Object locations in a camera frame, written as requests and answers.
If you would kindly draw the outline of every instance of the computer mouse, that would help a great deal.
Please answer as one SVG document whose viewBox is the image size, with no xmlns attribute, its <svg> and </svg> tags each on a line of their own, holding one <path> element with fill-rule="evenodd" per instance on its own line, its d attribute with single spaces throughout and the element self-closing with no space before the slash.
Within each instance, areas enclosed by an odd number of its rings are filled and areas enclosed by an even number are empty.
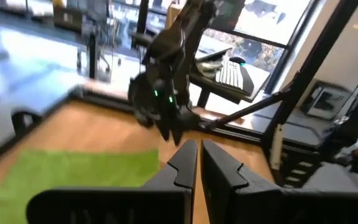
<svg viewBox="0 0 358 224">
<path fill-rule="evenodd" d="M 234 63 L 239 63 L 239 64 L 246 63 L 246 60 L 244 58 L 242 58 L 242 57 L 239 57 L 239 56 L 230 57 L 229 61 L 234 62 Z"/>
</svg>

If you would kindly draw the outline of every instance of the tree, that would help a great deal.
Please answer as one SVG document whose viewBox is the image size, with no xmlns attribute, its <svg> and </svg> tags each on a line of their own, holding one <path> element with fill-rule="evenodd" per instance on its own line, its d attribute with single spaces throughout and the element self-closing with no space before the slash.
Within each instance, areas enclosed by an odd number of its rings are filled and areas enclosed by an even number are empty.
<svg viewBox="0 0 358 224">
<path fill-rule="evenodd" d="M 217 31 L 217 30 L 213 30 L 213 29 L 206 29 L 204 31 L 204 35 L 206 35 L 208 37 L 212 37 L 212 38 L 214 38 L 216 40 L 219 40 L 221 42 L 230 44 L 230 45 L 232 45 L 234 47 L 233 49 L 241 47 L 241 44 L 244 41 L 244 39 L 242 37 L 227 34 L 227 33 L 224 33 L 224 32 Z M 231 57 L 231 56 L 233 56 L 233 53 L 234 53 L 234 50 L 230 50 L 227 53 L 227 56 Z"/>
<path fill-rule="evenodd" d="M 253 66 L 272 72 L 280 59 L 282 52 L 283 49 L 281 48 L 269 44 L 262 44 L 262 51 L 255 60 Z"/>
</svg>

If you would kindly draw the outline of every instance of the keyboard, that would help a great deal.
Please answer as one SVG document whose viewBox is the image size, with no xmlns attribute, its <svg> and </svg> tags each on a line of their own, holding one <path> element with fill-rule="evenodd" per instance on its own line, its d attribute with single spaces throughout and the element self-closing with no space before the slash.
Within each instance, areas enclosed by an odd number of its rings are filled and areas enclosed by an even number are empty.
<svg viewBox="0 0 358 224">
<path fill-rule="evenodd" d="M 252 80 L 249 78 L 248 73 L 242 71 L 241 65 L 231 61 L 224 62 L 220 72 L 217 72 L 215 75 L 215 82 L 219 86 L 238 91 L 246 95 L 250 95 L 254 90 L 254 85 Z"/>
</svg>

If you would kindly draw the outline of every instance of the white wall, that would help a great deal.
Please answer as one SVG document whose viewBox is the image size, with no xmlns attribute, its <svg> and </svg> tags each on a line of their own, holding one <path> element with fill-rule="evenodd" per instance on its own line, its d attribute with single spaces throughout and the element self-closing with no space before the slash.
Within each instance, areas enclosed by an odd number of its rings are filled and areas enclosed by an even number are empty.
<svg viewBox="0 0 358 224">
<path fill-rule="evenodd" d="M 325 0 L 323 2 L 324 5 L 320 6 L 320 13 L 315 16 L 315 18 L 312 18 L 312 22 L 314 21 L 314 23 L 311 24 L 313 25 L 306 29 L 302 37 L 303 40 L 301 40 L 303 44 L 299 47 L 298 51 L 292 55 L 291 64 L 285 70 L 281 80 L 279 80 L 275 91 L 278 91 L 288 84 L 296 71 L 303 65 L 303 62 L 335 10 L 339 0 Z M 358 84 L 358 30 L 353 28 L 353 25 L 356 23 L 358 23 L 358 8 L 353 13 L 347 26 L 320 66 L 315 78 L 326 82 L 337 83 L 350 90 L 356 87 Z M 299 104 L 303 101 L 305 96 L 306 94 L 304 94 Z M 345 107 L 340 115 L 343 115 L 346 110 L 347 108 Z"/>
</svg>

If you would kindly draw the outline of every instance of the desk leg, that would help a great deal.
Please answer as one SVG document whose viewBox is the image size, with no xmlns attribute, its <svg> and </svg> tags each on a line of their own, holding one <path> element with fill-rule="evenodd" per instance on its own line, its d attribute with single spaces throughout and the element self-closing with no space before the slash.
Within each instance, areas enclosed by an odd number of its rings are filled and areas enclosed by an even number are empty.
<svg viewBox="0 0 358 224">
<path fill-rule="evenodd" d="M 25 119 L 26 116 L 29 116 L 31 118 L 31 123 L 40 122 L 42 119 L 41 115 L 37 113 L 32 113 L 22 110 L 13 112 L 11 115 L 11 119 L 12 119 L 13 129 L 16 134 L 20 133 L 21 131 L 28 128 L 29 125 L 31 125 L 26 121 Z"/>
<path fill-rule="evenodd" d="M 95 34 L 91 34 L 89 37 L 89 43 L 88 43 L 88 50 L 89 50 L 89 64 L 88 64 L 88 69 L 89 69 L 89 78 L 90 79 L 95 79 L 96 78 L 96 72 L 98 69 L 98 59 L 96 58 L 96 48 L 98 47 L 98 44 L 96 42 L 96 35 Z"/>
<path fill-rule="evenodd" d="M 205 108 L 210 93 L 210 91 L 202 89 L 200 97 L 198 98 L 197 107 Z"/>
</svg>

